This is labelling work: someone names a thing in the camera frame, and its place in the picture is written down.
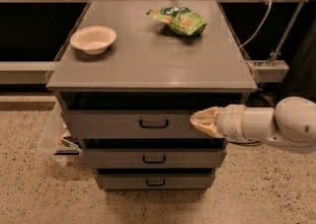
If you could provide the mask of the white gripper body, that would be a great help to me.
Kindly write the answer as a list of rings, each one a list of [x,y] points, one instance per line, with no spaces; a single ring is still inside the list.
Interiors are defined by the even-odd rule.
[[[220,134],[229,142],[245,143],[242,130],[244,105],[224,107],[216,117],[215,124]]]

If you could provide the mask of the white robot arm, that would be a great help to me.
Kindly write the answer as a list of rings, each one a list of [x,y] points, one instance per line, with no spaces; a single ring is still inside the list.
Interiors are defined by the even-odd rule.
[[[190,123],[230,143],[259,141],[292,153],[316,151],[316,104],[300,97],[282,99],[274,108],[212,107],[192,114]]]

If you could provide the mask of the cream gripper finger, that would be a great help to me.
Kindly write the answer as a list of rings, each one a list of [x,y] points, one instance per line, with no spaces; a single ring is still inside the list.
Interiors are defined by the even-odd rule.
[[[222,111],[222,107],[211,107],[206,110],[195,112],[191,115],[191,123],[212,123],[216,116]]]
[[[223,138],[224,135],[220,133],[217,126],[212,123],[210,125],[204,125],[200,123],[194,123],[193,127],[206,133],[207,135],[214,137],[214,138]]]

